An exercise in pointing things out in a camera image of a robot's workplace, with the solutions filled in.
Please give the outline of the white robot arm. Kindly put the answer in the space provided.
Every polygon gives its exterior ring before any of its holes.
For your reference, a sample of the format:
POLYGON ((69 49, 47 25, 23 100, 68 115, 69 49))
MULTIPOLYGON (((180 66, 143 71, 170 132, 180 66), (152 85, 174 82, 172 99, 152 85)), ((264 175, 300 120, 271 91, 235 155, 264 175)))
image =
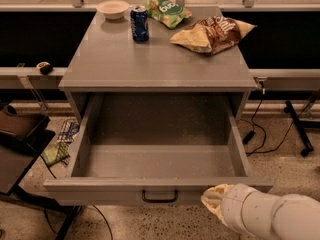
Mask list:
POLYGON ((320 202, 299 194, 276 196, 245 184, 221 184, 201 196, 228 228, 262 240, 320 240, 320 202))

